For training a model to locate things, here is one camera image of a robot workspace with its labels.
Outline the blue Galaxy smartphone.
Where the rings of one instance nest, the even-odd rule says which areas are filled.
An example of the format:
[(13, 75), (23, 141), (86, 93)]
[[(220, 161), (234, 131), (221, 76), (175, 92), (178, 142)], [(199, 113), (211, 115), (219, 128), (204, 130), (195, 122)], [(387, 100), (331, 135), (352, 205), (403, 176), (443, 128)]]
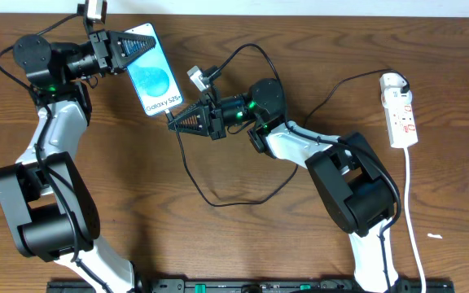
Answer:
[(139, 25), (127, 30), (127, 33), (153, 37), (155, 41), (153, 48), (127, 67), (145, 113), (154, 116), (181, 104), (182, 92), (152, 24)]

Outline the white power strip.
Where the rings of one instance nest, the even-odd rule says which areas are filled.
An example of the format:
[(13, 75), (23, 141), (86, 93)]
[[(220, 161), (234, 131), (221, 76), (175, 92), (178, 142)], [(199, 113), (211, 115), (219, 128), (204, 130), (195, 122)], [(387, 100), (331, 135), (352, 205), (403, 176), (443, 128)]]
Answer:
[(407, 81), (398, 73), (388, 72), (380, 77), (379, 84), (390, 146), (404, 149), (414, 145), (419, 140), (412, 108), (413, 95)]

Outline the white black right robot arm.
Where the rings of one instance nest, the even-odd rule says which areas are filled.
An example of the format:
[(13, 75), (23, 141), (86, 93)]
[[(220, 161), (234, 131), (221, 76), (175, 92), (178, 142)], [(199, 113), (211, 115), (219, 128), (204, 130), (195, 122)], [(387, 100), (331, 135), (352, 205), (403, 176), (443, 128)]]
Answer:
[(248, 130), (257, 152), (308, 170), (329, 216), (350, 238), (359, 287), (393, 291), (398, 274), (389, 230), (401, 215), (400, 195), (364, 137), (357, 132), (323, 135), (289, 120), (277, 78), (259, 80), (248, 92), (228, 98), (206, 86), (196, 103), (168, 115), (168, 127), (176, 134), (220, 139), (234, 125)]

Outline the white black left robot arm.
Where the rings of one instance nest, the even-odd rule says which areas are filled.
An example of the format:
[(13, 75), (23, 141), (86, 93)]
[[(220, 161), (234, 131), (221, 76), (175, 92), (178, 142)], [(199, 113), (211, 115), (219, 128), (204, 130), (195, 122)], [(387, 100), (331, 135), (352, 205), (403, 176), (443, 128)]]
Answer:
[(74, 163), (87, 130), (89, 91), (156, 46), (146, 35), (99, 30), (83, 44), (29, 34), (9, 47), (38, 124), (18, 160), (0, 168), (0, 204), (18, 252), (66, 266), (97, 292), (149, 292), (151, 284), (100, 232), (95, 202)]

